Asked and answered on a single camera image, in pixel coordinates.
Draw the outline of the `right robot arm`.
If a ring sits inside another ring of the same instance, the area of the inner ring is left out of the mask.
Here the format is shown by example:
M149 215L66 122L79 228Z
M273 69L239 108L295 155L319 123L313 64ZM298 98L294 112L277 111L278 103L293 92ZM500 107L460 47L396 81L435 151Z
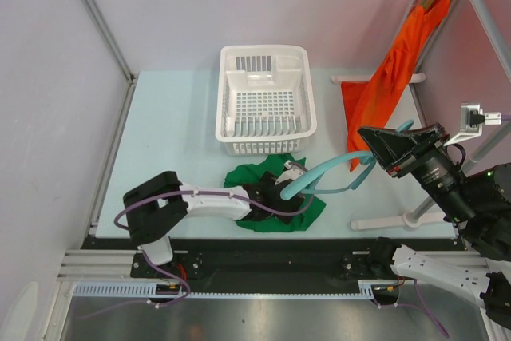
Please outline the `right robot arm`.
M373 158L393 178L413 177L438 207L436 219L454 230L454 250L468 244L498 267L476 272L421 253L415 242L379 237L365 257L370 274L422 280L479 307L510 327L510 165L467 175L459 136L438 123L421 129L363 126L358 131Z

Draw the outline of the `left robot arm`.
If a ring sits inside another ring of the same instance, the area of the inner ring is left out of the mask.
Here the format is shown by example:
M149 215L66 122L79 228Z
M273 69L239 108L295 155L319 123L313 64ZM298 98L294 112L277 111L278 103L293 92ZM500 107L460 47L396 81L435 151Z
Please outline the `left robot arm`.
M166 171L128 191L123 196L125 208L113 223L129 233L132 244L149 258L149 268L166 277L176 267L170 232L182 220L216 217L264 222L276 218L289 224L311 205L301 193L288 200L281 197L290 183L266 172L248 184L201 188L183 183L175 172Z

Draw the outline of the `grey clothes rack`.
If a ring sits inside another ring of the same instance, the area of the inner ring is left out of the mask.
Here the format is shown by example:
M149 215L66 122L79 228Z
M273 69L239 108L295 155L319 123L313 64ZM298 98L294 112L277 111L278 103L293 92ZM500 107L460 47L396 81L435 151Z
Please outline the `grey clothes rack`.
M342 48L349 70L374 69L383 59L409 0L337 0L331 39ZM394 126L422 114L455 133L460 106L478 102L485 110L510 110L510 85L469 0L458 0L419 62L426 80L408 92L390 123ZM370 181L332 201L332 221L349 236L356 220L388 219L418 206L424 197L411 178L390 179L375 169Z

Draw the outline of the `teal plastic hanger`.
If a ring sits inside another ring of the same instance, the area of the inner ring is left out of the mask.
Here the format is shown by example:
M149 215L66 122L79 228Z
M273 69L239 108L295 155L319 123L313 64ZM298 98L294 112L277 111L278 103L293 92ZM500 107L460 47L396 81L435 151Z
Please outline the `teal plastic hanger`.
M317 189L316 186L324 176L324 174L340 165L341 163L359 160L365 169L346 187L333 189ZM279 188L279 198L289 201L294 197L301 199L313 197L314 195L331 195L343 193L350 190L356 190L370 175L371 171L377 164L375 155L371 151L354 151L345 153L324 161L316 165L314 168L303 171L298 168L299 174L293 173L291 169L286 170L272 185L274 189Z

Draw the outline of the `white plastic dish basket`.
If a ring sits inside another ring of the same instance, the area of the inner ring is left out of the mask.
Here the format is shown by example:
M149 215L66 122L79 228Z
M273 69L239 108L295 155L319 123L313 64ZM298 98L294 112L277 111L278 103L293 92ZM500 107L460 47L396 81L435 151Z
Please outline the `white plastic dish basket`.
M307 51L291 45L220 51L216 139L232 156L295 153L317 129Z

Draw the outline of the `orange t shirt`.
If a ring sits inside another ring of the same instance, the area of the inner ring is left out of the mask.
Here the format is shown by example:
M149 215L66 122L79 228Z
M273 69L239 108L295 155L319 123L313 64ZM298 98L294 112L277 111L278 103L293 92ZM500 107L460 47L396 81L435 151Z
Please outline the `orange t shirt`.
M369 81L344 81L341 84L347 123L347 151L369 148L358 134L363 126L384 128L409 84L423 47L441 24L450 0L436 0L424 10L413 7L394 39L388 53Z

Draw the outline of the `aluminium frame post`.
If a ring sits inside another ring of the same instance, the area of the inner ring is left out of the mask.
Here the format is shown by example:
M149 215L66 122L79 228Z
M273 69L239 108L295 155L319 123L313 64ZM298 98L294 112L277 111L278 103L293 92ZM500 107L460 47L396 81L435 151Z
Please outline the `aluminium frame post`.
M87 14L89 15L92 23L94 24L101 40L105 43L107 50L109 51L112 59L114 60L117 68L120 70L123 78L131 84L134 79L134 74L129 68L129 65L121 52L121 48L117 43L116 38L113 35L112 30L109 28L109 24L106 21L103 13L96 0L81 0Z

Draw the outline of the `black table front rail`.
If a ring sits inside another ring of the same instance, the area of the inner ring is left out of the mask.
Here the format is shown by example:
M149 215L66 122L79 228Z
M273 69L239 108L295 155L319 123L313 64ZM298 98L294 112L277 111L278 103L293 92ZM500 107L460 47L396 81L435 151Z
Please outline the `black table front rail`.
M464 252L463 241L452 239L354 240L186 240L174 239L172 262L154 269L127 239L88 237L81 250L109 258L134 280L173 282L170 274L190 288L240 287L290 291L317 283L327 290L350 281L396 280L384 263L390 246L403 244L417 251Z

